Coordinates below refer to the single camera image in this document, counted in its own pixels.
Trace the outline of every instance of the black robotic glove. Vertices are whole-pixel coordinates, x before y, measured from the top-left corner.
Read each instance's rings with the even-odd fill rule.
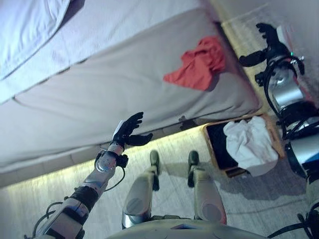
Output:
[[[239,57],[239,62],[242,66],[251,67],[262,63],[263,61],[273,59],[277,56],[287,56],[290,54],[288,48],[279,41],[277,30],[266,23],[258,23],[256,27],[263,38],[266,39],[267,48],[262,51],[256,51],[248,56]]]
[[[120,146],[125,148],[125,144],[132,146],[142,146],[150,142],[153,137],[153,134],[150,133],[148,135],[131,135],[133,130],[138,128],[140,123],[142,123],[143,112],[139,112],[133,116],[131,116],[127,121],[124,121],[120,127],[114,134],[112,143],[118,143]]]

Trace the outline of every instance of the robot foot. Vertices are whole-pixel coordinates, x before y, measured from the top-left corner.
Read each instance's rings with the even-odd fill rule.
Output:
[[[194,187],[194,165],[199,164],[199,156],[197,151],[191,151],[188,155],[188,181],[187,184],[190,188]]]
[[[156,173],[154,174],[153,190],[158,191],[160,189],[160,181],[159,181],[160,157],[159,157],[159,153],[156,150],[153,150],[150,153],[150,161],[151,161],[151,166],[156,167]]]

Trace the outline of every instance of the white bed sheet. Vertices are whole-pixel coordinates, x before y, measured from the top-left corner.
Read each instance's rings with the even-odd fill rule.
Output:
[[[260,107],[238,63],[224,46],[226,71],[206,92],[163,81],[177,69],[180,56],[207,35],[216,35],[203,9],[175,16],[72,66],[0,106],[0,174],[38,165],[90,159],[94,145],[108,142],[119,120],[144,111],[144,133],[180,119],[229,119]],[[90,154],[83,153],[89,147]],[[21,179],[28,172],[21,172]]]
[[[204,7],[202,0],[74,0],[69,13],[79,4],[84,5],[42,48],[0,81],[0,104],[147,28]]]

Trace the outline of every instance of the red towel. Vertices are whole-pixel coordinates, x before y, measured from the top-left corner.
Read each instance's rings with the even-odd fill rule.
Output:
[[[214,74],[225,69],[224,52],[215,36],[201,39],[194,50],[182,55],[181,60],[182,67],[164,76],[166,82],[205,91]]]

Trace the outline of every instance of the white cloth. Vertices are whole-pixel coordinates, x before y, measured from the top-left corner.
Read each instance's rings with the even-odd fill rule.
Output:
[[[261,117],[252,117],[247,123],[229,122],[224,127],[226,149],[238,162],[238,167],[246,169],[253,177],[267,173],[277,164],[278,154],[272,143]]]

